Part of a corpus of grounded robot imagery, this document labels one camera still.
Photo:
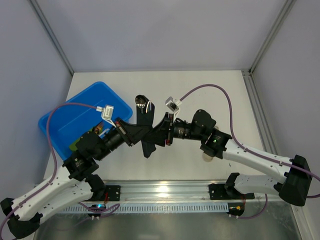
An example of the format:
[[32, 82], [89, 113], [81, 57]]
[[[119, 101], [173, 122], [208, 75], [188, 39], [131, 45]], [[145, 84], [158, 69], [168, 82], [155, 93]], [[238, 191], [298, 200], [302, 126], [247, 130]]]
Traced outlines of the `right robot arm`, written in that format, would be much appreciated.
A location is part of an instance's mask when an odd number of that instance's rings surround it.
[[200, 141], [200, 149], [212, 158], [233, 161], [261, 172], [245, 175], [233, 172], [227, 178], [224, 189], [231, 199], [246, 194], [277, 195], [283, 201], [303, 207], [307, 200], [312, 176], [307, 160], [299, 155], [294, 158], [272, 155], [260, 150], [250, 150], [234, 137], [215, 128], [216, 121], [200, 109], [190, 123], [174, 119], [166, 113], [162, 121], [145, 138], [146, 142], [169, 146], [174, 139]]

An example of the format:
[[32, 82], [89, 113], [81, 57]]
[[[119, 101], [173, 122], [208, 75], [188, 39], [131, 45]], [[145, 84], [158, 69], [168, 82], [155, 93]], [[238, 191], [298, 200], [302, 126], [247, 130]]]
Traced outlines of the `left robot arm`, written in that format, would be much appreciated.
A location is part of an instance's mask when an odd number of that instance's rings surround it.
[[133, 146], [152, 130], [145, 124], [130, 124], [117, 118], [115, 127], [100, 137], [96, 131], [84, 133], [76, 151], [52, 175], [19, 198], [5, 198], [0, 206], [4, 222], [16, 240], [34, 233], [54, 213], [81, 201], [100, 200], [106, 185], [94, 172], [102, 160], [123, 143]]

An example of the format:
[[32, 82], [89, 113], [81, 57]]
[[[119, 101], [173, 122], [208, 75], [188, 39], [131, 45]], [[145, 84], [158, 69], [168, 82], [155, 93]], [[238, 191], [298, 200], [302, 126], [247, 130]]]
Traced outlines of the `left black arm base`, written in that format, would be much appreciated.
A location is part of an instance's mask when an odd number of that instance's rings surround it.
[[119, 202], [121, 196], [121, 186], [120, 185], [106, 185], [104, 196], [106, 197], [106, 202]]

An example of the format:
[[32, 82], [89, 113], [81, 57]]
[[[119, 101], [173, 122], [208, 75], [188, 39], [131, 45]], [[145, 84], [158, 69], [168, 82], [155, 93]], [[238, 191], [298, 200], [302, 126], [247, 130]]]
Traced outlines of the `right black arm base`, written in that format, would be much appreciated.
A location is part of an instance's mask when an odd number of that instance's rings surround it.
[[210, 200], [253, 200], [254, 193], [242, 194], [238, 191], [227, 191], [222, 183], [211, 183], [208, 185]]

